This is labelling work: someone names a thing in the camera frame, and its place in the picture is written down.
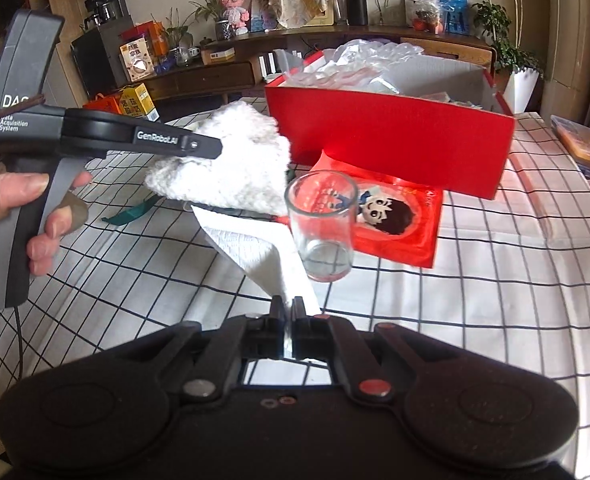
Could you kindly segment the person left hand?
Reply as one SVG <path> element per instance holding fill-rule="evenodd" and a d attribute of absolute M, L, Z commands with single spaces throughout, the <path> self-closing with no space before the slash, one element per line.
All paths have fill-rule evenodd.
<path fill-rule="evenodd" d="M 15 217 L 36 206 L 47 190 L 47 174 L 13 172 L 0 162 L 0 227 L 14 226 Z M 88 218 L 86 203 L 74 192 L 66 192 L 62 201 L 48 214 L 45 225 L 39 226 L 24 241 L 30 273 L 37 276 L 50 273 L 63 237 L 81 228 Z"/>

